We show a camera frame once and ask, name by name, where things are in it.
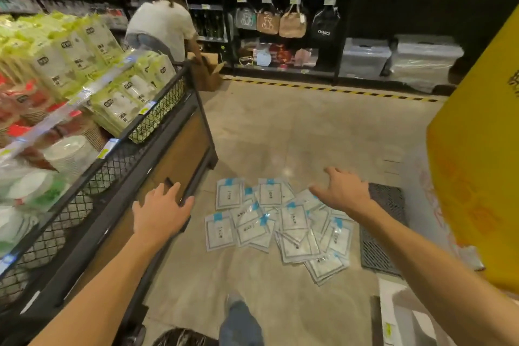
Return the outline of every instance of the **left hand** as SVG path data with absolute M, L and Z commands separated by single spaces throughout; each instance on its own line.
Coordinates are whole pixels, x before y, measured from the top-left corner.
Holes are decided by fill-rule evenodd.
M 146 194 L 142 207 L 138 201 L 133 203 L 135 237 L 161 247 L 172 235 L 178 233 L 189 218 L 195 203 L 195 198 L 191 196 L 184 206 L 179 207 L 175 199 L 179 189 L 180 183 L 177 182 L 164 194 L 164 184 L 160 184 Z

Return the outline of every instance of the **hand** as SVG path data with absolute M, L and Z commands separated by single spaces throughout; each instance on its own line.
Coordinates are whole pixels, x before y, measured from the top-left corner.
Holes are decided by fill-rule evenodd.
M 175 200 L 179 189 L 180 183 L 177 182 L 164 194 L 164 184 L 160 184 L 146 194 L 142 207 L 138 201 L 133 203 L 133 232 L 136 237 L 160 248 L 182 228 L 195 198 L 189 197 L 184 206 L 179 207 Z
M 377 205 L 370 198 L 367 182 L 362 182 L 357 174 L 334 167 L 327 167 L 324 172 L 330 176 L 328 189 L 315 185 L 309 188 L 324 204 L 344 211 L 354 219 L 367 215 L 373 205 Z

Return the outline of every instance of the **drain grate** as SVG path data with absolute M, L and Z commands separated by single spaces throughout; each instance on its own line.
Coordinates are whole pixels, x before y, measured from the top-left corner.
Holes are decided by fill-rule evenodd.
M 370 195 L 393 218 L 407 225 L 404 213 L 404 195 L 400 188 L 370 184 Z M 362 267 L 401 276 L 400 271 L 394 266 L 382 247 L 362 226 L 360 226 L 360 246 Z

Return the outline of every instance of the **black bag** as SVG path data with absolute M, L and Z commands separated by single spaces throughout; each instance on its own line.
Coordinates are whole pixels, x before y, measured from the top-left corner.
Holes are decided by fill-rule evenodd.
M 315 14 L 312 22 L 312 38 L 321 43 L 331 43 L 337 35 L 337 26 L 341 19 L 337 8 L 325 6 Z

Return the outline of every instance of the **white shirt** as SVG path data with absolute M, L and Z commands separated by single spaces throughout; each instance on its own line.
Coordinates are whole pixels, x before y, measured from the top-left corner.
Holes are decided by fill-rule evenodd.
M 175 61 L 185 60 L 184 40 L 196 34 L 189 11 L 180 4 L 169 6 L 169 1 L 143 3 L 135 12 L 126 29 L 128 34 L 148 34 L 161 40 L 171 50 Z

